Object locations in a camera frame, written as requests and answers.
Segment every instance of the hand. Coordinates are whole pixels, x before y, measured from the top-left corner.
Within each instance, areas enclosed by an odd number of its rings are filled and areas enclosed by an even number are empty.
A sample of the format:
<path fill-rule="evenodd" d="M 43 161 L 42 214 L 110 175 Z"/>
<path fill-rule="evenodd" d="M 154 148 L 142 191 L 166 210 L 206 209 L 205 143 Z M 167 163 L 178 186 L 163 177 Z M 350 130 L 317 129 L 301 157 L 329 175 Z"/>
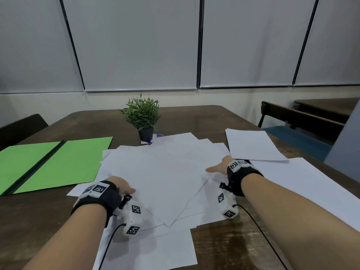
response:
<path fill-rule="evenodd" d="M 205 171 L 206 172 L 220 172 L 224 175 L 227 175 L 227 166 L 232 161 L 232 157 L 230 155 L 227 155 L 223 158 L 222 162 L 220 164 L 217 164 L 216 166 L 209 167 Z"/>
<path fill-rule="evenodd" d="M 129 183 L 121 177 L 111 176 L 106 181 L 113 182 L 119 188 L 120 194 L 133 194 L 135 192 L 135 189 L 131 188 Z"/>

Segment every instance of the desk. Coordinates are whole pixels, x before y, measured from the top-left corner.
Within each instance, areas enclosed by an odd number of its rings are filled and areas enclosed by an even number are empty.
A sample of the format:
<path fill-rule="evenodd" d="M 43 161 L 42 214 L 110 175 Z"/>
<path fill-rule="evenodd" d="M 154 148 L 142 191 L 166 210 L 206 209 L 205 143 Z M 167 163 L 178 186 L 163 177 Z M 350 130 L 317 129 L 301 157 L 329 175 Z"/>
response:
<path fill-rule="evenodd" d="M 299 111 L 345 124 L 358 101 L 358 97 L 351 97 L 346 99 L 304 99 L 294 102 L 299 104 Z"/>
<path fill-rule="evenodd" d="M 226 128 L 260 130 L 221 106 L 167 107 L 160 108 L 160 114 L 161 118 L 156 126 L 161 134 L 192 132 L 198 139 L 209 138 L 214 143 L 224 142 L 226 145 Z M 140 145 L 137 130 L 125 121 L 118 110 L 70 114 L 22 141 L 21 144 L 106 136 L 114 137 L 111 149 L 119 145 Z M 315 167 L 360 197 L 359 183 L 285 145 L 279 139 L 273 136 L 271 139 L 288 158 L 306 158 Z M 66 222 L 76 201 L 75 197 L 66 196 L 73 187 L 65 186 L 0 197 L 0 270 L 21 269 Z M 274 243 L 247 200 L 239 198 L 238 203 L 252 214 L 269 240 Z M 283 269 L 252 220 L 242 209 L 239 209 L 239 212 L 238 218 L 202 225 L 191 230 L 198 265 L 184 269 Z"/>

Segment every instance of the white device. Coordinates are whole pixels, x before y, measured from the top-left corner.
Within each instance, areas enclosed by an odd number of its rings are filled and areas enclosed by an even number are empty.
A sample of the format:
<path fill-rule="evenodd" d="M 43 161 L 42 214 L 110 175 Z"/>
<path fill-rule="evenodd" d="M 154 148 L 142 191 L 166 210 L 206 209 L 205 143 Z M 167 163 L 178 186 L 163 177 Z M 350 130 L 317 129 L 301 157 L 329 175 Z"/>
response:
<path fill-rule="evenodd" d="M 124 228 L 119 228 L 122 230 L 122 234 L 124 236 L 134 236 L 140 230 L 143 222 L 142 205 L 132 200 L 127 200 L 124 205 L 122 204 L 114 210 L 113 214 L 121 217 L 121 221 L 125 225 Z"/>
<path fill-rule="evenodd" d="M 233 205 L 236 205 L 236 200 L 235 195 L 232 192 L 219 188 L 217 199 L 219 210 L 225 217 L 232 219 L 239 214 L 238 207 L 233 207 Z"/>

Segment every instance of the blue chair seat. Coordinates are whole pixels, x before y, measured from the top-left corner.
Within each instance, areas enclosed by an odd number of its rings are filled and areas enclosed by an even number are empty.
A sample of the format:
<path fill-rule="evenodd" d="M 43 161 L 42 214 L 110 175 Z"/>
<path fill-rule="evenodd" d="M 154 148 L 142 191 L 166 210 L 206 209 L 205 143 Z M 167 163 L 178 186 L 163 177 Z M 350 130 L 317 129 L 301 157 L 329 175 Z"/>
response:
<path fill-rule="evenodd" d="M 316 138 L 308 136 L 302 132 L 290 129 L 286 126 L 269 127 L 264 128 L 264 130 L 285 143 L 320 160 L 321 162 L 325 160 L 327 154 L 332 148 L 331 145 L 325 142 L 317 140 Z"/>

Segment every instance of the chair backrest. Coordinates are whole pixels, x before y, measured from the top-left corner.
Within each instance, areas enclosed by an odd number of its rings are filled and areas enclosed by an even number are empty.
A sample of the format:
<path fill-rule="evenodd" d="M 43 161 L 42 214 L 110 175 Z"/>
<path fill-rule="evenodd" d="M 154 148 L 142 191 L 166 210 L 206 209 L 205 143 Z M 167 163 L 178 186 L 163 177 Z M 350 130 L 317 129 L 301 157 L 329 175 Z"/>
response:
<path fill-rule="evenodd" d="M 41 115 L 33 114 L 0 128 L 0 151 L 18 144 L 47 126 Z"/>
<path fill-rule="evenodd" d="M 330 141 L 336 141 L 336 138 L 344 127 L 344 124 L 340 122 L 317 117 L 266 101 L 261 103 L 261 114 L 262 117 L 258 125 L 259 127 L 261 127 L 264 117 L 268 115 L 290 124 L 293 128 L 299 127 Z"/>

